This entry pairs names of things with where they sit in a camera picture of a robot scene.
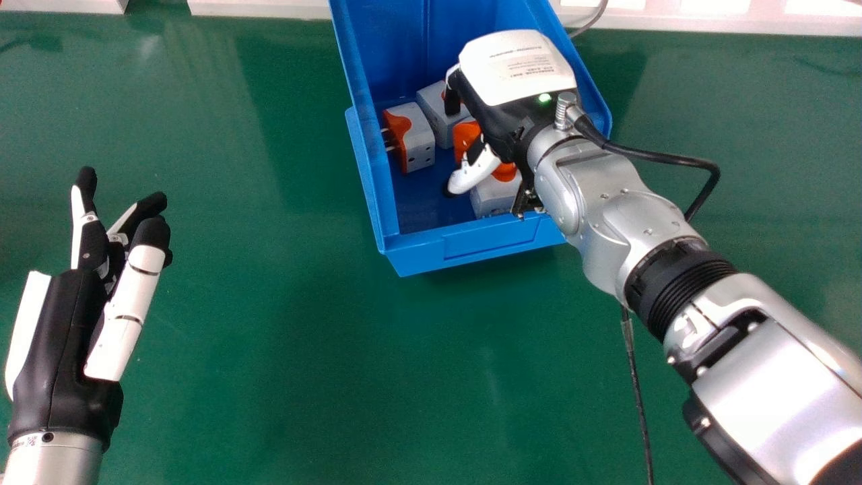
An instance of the orange part of adapter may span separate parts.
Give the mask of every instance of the orange part of adapter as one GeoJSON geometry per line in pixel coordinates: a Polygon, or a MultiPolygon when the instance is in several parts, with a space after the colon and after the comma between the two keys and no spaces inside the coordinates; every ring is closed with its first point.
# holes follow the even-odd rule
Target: orange part of adapter
{"type": "MultiPolygon", "coordinates": [[[[482,135],[479,123],[476,120],[458,123],[452,128],[453,150],[455,152],[455,164],[460,165],[464,158],[464,152],[482,135]]],[[[501,163],[491,175],[501,182],[511,182],[518,173],[518,167],[514,163],[501,163]]]]}
{"type": "Polygon", "coordinates": [[[410,118],[393,115],[388,110],[384,110],[383,119],[386,122],[386,128],[392,133],[392,138],[398,144],[398,158],[401,160],[401,172],[407,173],[407,148],[404,147],[404,135],[413,127],[410,118]]]}

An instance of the cable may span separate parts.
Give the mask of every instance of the cable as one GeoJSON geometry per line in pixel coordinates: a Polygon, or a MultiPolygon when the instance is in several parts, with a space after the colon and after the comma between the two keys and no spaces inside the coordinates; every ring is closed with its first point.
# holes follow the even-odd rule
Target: cable
{"type": "Polygon", "coordinates": [[[712,193],[712,190],[718,184],[718,179],[721,177],[721,169],[713,162],[709,160],[705,160],[702,158],[695,158],[689,156],[675,155],[675,154],[663,154],[660,152],[651,152],[648,150],[641,150],[639,148],[630,148],[624,147],[622,145],[617,145],[612,141],[602,135],[599,130],[593,125],[590,121],[589,117],[584,115],[575,120],[574,123],[575,129],[577,129],[581,135],[584,136],[587,140],[595,143],[599,146],[599,148],[603,150],[608,150],[611,153],[619,154],[627,157],[640,158],[645,161],[651,161],[655,163],[664,163],[667,165],[678,165],[681,167],[694,167],[701,168],[702,170],[706,170],[709,172],[709,179],[703,184],[703,188],[700,193],[697,194],[694,201],[691,202],[689,208],[685,210],[685,221],[689,222],[692,217],[697,214],[697,211],[700,210],[701,206],[704,202],[706,202],[707,197],[712,193]]]}
{"type": "Polygon", "coordinates": [[[584,33],[584,32],[586,32],[587,30],[589,30],[589,29],[590,29],[590,27],[592,27],[592,26],[593,26],[593,24],[595,24],[596,22],[598,22],[598,19],[602,18],[602,15],[604,14],[605,9],[607,9],[607,8],[608,8],[608,1],[609,1],[609,0],[601,0],[601,1],[598,3],[598,9],[596,10],[596,14],[595,14],[591,19],[590,19],[590,21],[589,21],[589,22],[585,23],[585,24],[584,24],[584,25],[582,25],[581,27],[578,27],[578,29],[577,29],[577,30],[575,30],[574,32],[572,32],[571,34],[569,34],[569,39],[574,39],[575,37],[577,37],[577,36],[579,36],[579,35],[583,34],[583,33],[584,33]]]}
{"type": "Polygon", "coordinates": [[[626,342],[626,356],[628,357],[628,372],[632,375],[632,389],[634,390],[634,405],[638,408],[638,420],[640,421],[640,437],[644,442],[644,461],[646,462],[646,483],[654,484],[653,476],[653,450],[649,444],[649,429],[647,428],[647,414],[644,411],[644,401],[640,396],[640,379],[638,379],[638,368],[634,362],[634,329],[632,318],[625,306],[620,305],[622,318],[622,337],[626,342]]]}

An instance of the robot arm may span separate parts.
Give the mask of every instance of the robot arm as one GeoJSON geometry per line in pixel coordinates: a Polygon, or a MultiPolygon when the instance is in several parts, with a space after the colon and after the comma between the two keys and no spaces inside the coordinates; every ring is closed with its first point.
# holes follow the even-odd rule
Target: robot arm
{"type": "Polygon", "coordinates": [[[31,272],[6,362],[12,399],[11,446],[3,483],[95,483],[119,424],[119,379],[140,335],[161,269],[170,264],[170,229],[157,192],[110,230],[96,214],[96,174],[72,187],[72,268],[31,272]]]}
{"type": "Polygon", "coordinates": [[[493,151],[522,171],[522,194],[534,193],[578,249],[587,279],[663,343],[691,388],[687,423],[731,477],[862,481],[859,359],[710,250],[624,151],[605,149],[546,37],[521,30],[468,42],[447,85],[493,151]]]}

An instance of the silver wrist cylinder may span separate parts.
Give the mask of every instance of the silver wrist cylinder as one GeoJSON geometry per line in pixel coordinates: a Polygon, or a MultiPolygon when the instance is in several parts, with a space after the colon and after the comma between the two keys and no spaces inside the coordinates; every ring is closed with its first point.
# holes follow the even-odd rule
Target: silver wrist cylinder
{"type": "Polygon", "coordinates": [[[102,443],[82,434],[26,434],[12,443],[3,485],[93,485],[102,454],[102,443]]]}

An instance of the green table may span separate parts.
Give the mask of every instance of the green table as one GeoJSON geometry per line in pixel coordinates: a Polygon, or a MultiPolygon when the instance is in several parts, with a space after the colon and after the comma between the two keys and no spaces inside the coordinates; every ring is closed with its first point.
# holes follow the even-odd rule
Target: green table
{"type": "MultiPolygon", "coordinates": [[[[176,258],[124,377],[102,483],[645,480],[618,307],[560,246],[398,278],[375,249],[326,22],[0,15],[0,348],[67,194],[161,189],[176,258]]],[[[623,143],[724,177],[695,226],[858,350],[862,43],[591,31],[623,143]]],[[[685,204],[698,171],[641,166],[685,204]]],[[[638,326],[658,482],[729,483],[638,326]]],[[[0,421],[9,418],[2,400],[0,421]]]]}

